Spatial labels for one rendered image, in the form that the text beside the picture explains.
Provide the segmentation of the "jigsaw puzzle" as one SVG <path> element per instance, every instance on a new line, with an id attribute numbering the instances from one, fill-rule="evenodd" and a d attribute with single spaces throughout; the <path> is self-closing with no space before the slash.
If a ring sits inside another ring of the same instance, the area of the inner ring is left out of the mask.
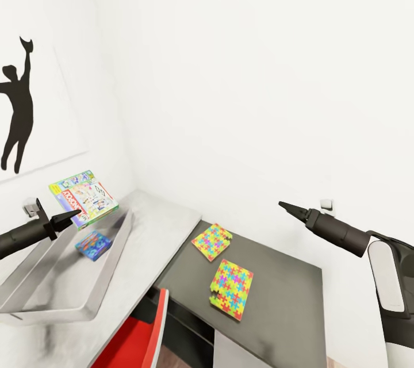
<path id="1" fill-rule="evenodd" d="M 216 300 L 210 297 L 210 303 L 241 321 L 253 275 L 223 259 L 210 286 L 211 291 L 219 291 L 219 295 Z"/>
<path id="2" fill-rule="evenodd" d="M 191 242 L 211 262 L 230 245 L 229 241 L 225 240 L 226 237 L 232 239 L 232 235 L 216 223 Z"/>

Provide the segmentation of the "toy box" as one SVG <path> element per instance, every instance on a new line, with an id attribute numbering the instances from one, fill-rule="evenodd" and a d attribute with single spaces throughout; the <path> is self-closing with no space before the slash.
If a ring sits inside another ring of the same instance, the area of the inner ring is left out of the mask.
<path id="1" fill-rule="evenodd" d="M 76 249 L 92 231 L 113 245 L 95 262 Z M 43 239 L 0 285 L 0 323 L 11 327 L 92 321 L 131 230 L 131 207 L 78 231 Z"/>

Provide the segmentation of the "board game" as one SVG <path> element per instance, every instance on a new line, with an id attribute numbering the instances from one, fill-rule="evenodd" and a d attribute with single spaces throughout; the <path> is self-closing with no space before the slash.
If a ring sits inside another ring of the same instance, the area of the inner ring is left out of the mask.
<path id="1" fill-rule="evenodd" d="M 65 212 L 82 210 L 81 213 L 70 218 L 78 231 L 119 207 L 113 196 L 90 170 L 55 182 L 48 187 Z"/>
<path id="2" fill-rule="evenodd" d="M 111 240 L 94 230 L 75 246 L 79 252 L 95 262 L 112 245 Z"/>

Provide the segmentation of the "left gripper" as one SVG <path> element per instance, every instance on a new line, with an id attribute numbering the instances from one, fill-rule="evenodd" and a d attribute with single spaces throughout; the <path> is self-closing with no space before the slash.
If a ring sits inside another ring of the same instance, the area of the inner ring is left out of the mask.
<path id="1" fill-rule="evenodd" d="M 13 230 L 9 230 L 10 236 L 18 248 L 18 251 L 36 244 L 37 242 L 40 242 L 47 237 L 49 237 L 51 241 L 54 241 L 58 238 L 55 232 L 60 233 L 72 225 L 70 218 L 76 216 L 81 212 L 81 209 L 77 209 L 70 212 L 57 214 L 55 216 L 52 216 L 51 220 L 49 220 L 44 209 L 39 210 L 36 212 L 39 217 L 38 219 L 21 225 L 20 227 Z"/>

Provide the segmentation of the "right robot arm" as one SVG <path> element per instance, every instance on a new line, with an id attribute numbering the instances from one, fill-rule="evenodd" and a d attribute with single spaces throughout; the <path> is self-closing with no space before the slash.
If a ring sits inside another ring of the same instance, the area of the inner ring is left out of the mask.
<path id="1" fill-rule="evenodd" d="M 278 204 L 318 237 L 360 258 L 367 249 L 388 368 L 414 368 L 414 246 L 372 230 L 364 232 L 336 219 L 335 201 L 331 199 L 320 201 L 321 210 L 284 201 Z M 369 244 L 371 236 L 381 240 Z"/>

